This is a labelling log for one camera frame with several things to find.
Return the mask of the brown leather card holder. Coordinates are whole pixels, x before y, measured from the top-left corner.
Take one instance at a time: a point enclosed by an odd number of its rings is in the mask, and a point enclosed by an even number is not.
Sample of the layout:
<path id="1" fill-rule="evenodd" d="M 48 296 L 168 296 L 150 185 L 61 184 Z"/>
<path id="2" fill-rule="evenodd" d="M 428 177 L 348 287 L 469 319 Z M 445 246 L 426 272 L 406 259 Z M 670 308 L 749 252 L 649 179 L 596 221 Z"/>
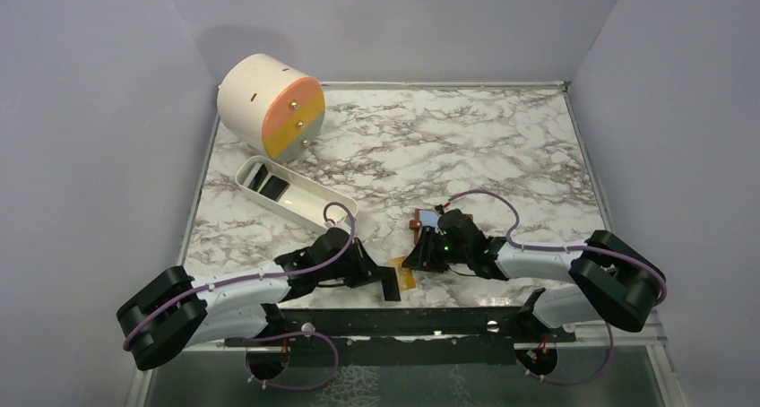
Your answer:
<path id="1" fill-rule="evenodd" d="M 421 240 L 432 241 L 434 244 L 444 244 L 447 238 L 438 226 L 440 217 L 441 214 L 436 210 L 415 209 L 408 224 L 412 234 L 412 244 L 417 245 Z"/>

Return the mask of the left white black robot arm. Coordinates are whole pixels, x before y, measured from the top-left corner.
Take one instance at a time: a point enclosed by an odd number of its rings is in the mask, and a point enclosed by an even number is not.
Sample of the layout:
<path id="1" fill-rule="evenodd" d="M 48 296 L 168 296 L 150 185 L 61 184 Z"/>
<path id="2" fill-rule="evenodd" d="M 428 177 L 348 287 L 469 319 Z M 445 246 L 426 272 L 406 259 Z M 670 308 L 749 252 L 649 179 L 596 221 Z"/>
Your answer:
<path id="1" fill-rule="evenodd" d="M 393 268 L 376 264 L 349 232 L 330 228 L 312 246 L 259 269 L 195 278 L 181 265 L 169 267 L 117 311 L 123 348 L 138 369 L 149 370 L 197 343 L 254 338 L 271 344 L 293 327 L 280 303 L 305 297 L 329 281 L 350 289 L 378 282 L 385 300 L 401 298 Z"/>

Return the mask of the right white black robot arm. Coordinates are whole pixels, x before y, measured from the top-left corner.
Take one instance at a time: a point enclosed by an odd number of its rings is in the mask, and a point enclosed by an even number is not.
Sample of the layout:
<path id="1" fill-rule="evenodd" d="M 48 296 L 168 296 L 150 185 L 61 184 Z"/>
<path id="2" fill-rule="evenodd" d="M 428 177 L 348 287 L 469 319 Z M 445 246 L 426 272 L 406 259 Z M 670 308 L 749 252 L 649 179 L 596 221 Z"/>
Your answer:
<path id="1" fill-rule="evenodd" d="M 513 327 L 531 342 L 563 325 L 596 320 L 638 333 L 665 294 L 664 273 L 603 229 L 579 243 L 526 245 L 485 235 L 459 210 L 417 210 L 409 228 L 414 248 L 402 263 L 406 269 L 444 273 L 464 264 L 486 280 L 563 282 L 561 289 L 535 290 L 520 307 Z"/>

